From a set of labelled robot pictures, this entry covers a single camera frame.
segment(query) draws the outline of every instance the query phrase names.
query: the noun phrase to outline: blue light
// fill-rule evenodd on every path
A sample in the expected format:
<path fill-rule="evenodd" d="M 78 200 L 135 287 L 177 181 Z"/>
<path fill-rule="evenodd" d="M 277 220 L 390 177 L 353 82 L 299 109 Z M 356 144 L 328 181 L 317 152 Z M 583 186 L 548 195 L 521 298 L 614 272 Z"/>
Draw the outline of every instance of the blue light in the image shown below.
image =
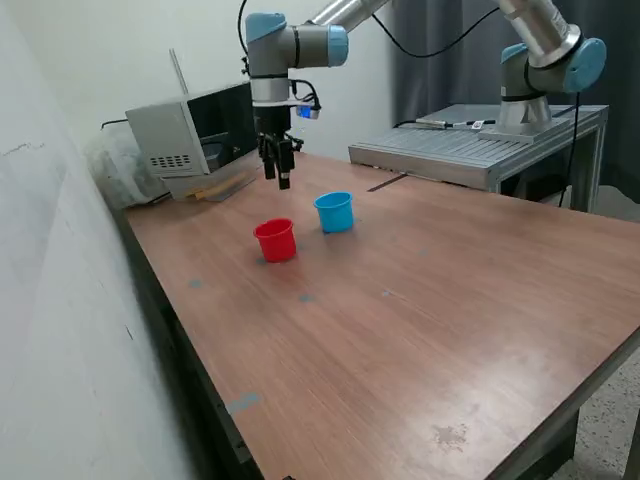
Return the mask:
<path fill-rule="evenodd" d="M 302 118 L 311 118 L 311 107 L 298 107 L 298 116 Z"/>

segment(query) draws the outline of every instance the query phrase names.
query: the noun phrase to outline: red cup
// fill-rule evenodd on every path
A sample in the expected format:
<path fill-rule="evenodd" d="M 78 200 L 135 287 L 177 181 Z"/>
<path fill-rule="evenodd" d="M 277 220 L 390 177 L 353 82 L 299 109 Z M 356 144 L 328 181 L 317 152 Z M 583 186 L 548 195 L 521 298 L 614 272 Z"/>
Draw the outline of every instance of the red cup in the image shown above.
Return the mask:
<path fill-rule="evenodd" d="M 257 227 L 253 235 L 260 242 L 262 254 L 267 262 L 284 262 L 296 254 L 293 222 L 288 218 L 269 220 Z"/>

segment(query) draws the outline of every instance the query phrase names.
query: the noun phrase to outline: floor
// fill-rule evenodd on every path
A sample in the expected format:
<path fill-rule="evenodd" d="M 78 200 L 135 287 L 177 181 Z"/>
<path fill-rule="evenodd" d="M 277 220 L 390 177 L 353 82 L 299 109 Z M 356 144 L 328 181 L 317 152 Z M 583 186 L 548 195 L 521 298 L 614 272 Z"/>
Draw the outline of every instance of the floor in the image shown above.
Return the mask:
<path fill-rule="evenodd" d="M 549 203 L 557 205 L 558 200 Z M 640 205 L 613 187 L 600 188 L 594 213 L 640 223 Z M 622 478 L 639 408 L 640 350 L 582 407 L 575 458 L 553 480 Z"/>

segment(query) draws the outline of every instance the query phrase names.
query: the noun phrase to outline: robotic arm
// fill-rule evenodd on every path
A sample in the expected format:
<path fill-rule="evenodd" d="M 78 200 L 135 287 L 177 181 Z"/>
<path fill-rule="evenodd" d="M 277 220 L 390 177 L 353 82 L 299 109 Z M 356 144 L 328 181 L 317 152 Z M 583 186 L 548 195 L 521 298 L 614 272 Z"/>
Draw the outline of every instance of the robotic arm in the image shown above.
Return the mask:
<path fill-rule="evenodd" d="M 277 176 L 280 189 L 290 186 L 295 167 L 291 108 L 299 116 L 317 118 L 315 92 L 308 101 L 291 100 L 300 80 L 290 68 L 336 67 L 349 53 L 348 32 L 367 20 L 388 0 L 335 0 L 303 25 L 287 25 L 280 13 L 254 13 L 246 19 L 249 76 L 260 156 L 265 176 Z M 606 47 L 584 39 L 568 24 L 551 0 L 495 0 L 523 42 L 502 53 L 502 108 L 497 128 L 523 133 L 551 121 L 545 94 L 580 92 L 600 76 Z"/>

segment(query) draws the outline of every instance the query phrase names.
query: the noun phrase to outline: wire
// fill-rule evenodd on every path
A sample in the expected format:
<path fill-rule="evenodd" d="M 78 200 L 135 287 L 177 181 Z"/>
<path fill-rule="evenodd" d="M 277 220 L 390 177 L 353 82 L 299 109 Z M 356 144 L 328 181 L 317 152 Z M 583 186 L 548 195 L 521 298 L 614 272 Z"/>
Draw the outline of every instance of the wire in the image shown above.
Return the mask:
<path fill-rule="evenodd" d="M 247 0 L 242 0 L 240 4 L 240 11 L 238 11 L 238 38 L 240 39 L 240 45 L 242 46 L 242 50 L 244 50 L 244 54 L 248 55 L 247 46 L 244 43 L 244 38 L 242 38 L 242 14 L 244 13 L 244 7 L 247 5 Z"/>
<path fill-rule="evenodd" d="M 454 128 L 454 127 L 462 127 L 462 126 L 472 126 L 474 123 L 478 122 L 478 121 L 482 121 L 483 125 L 495 125 L 496 121 L 495 120 L 467 120 L 466 122 L 456 122 L 456 123 L 450 123 L 450 122 L 442 122 L 441 125 L 442 127 L 436 127 L 434 125 L 429 125 L 429 123 L 426 122 L 418 122 L 417 120 L 405 120 L 403 122 L 400 123 L 396 123 L 393 128 L 398 128 L 401 127 L 402 125 L 408 125 L 408 124 L 415 124 L 415 125 L 421 125 L 421 128 L 428 128 L 431 126 L 431 128 L 435 128 L 438 129 L 440 128 L 441 130 L 446 130 L 447 128 Z"/>
<path fill-rule="evenodd" d="M 376 17 L 376 14 L 372 14 L 371 16 L 373 17 L 373 19 L 376 21 L 376 23 L 378 25 L 380 25 L 380 28 L 382 28 L 382 30 L 384 30 L 384 33 L 387 34 L 387 36 L 391 39 L 391 41 L 394 43 L 394 45 L 396 47 L 398 47 L 400 50 L 402 50 L 404 53 L 406 53 L 407 55 L 409 55 L 410 57 L 413 58 L 431 58 L 431 57 L 435 57 L 436 55 L 440 55 L 441 53 L 446 52 L 447 50 L 449 50 L 451 47 L 457 45 L 458 43 L 460 43 L 462 41 L 462 39 L 464 37 L 466 37 L 467 35 L 469 35 L 471 33 L 471 31 L 476 28 L 478 25 L 480 25 L 480 23 L 482 23 L 483 20 L 485 20 L 486 18 L 488 18 L 489 16 L 493 15 L 494 13 L 496 13 L 498 10 L 500 10 L 500 7 L 496 7 L 493 10 L 485 13 L 482 17 L 480 17 L 480 19 L 474 23 L 473 25 L 471 25 L 462 35 L 460 35 L 458 38 L 456 38 L 453 42 L 451 42 L 449 45 L 447 45 L 446 47 L 444 47 L 441 50 L 438 50 L 437 52 L 433 52 L 433 53 L 426 53 L 424 55 L 418 55 L 417 53 L 411 53 L 410 51 L 408 51 L 406 48 L 404 48 L 402 45 L 400 45 L 400 42 L 398 42 L 398 40 L 395 39 L 395 37 L 393 36 L 393 34 L 387 29 L 387 27 L 384 26 L 384 23 L 382 23 L 380 21 L 380 19 L 378 17 Z"/>
<path fill-rule="evenodd" d="M 293 94 L 294 96 L 296 96 L 297 93 L 297 85 L 298 83 L 302 83 L 303 85 L 306 85 L 307 87 L 309 87 L 311 89 L 311 93 L 308 93 L 307 95 L 305 95 L 302 98 L 303 102 L 310 102 L 311 100 L 313 100 L 314 102 L 314 109 L 316 110 L 320 110 L 320 108 L 322 108 L 320 106 L 320 97 L 318 97 L 318 92 L 316 92 L 315 87 L 311 84 L 311 82 L 307 81 L 307 80 L 302 80 L 300 78 L 292 78 L 291 79 L 291 86 L 292 86 L 292 90 L 293 90 Z"/>
<path fill-rule="evenodd" d="M 569 165 L 567 165 L 567 174 L 564 179 L 564 188 L 562 189 L 562 194 L 560 195 L 560 202 L 558 203 L 558 207 L 562 208 L 562 202 L 564 201 L 564 194 L 567 193 L 567 187 L 571 182 L 571 166 L 573 165 L 573 157 L 576 153 L 576 142 L 578 141 L 578 113 L 580 113 L 580 93 L 576 93 L 576 109 L 575 116 L 573 117 L 573 140 L 571 141 L 571 151 L 569 152 Z"/>
<path fill-rule="evenodd" d="M 100 130 L 104 130 L 104 127 L 106 127 L 107 125 L 113 125 L 114 123 L 125 123 L 128 122 L 129 120 L 126 118 L 123 118 L 122 120 L 109 120 L 108 122 L 104 122 L 102 124 L 102 127 L 100 127 Z"/>

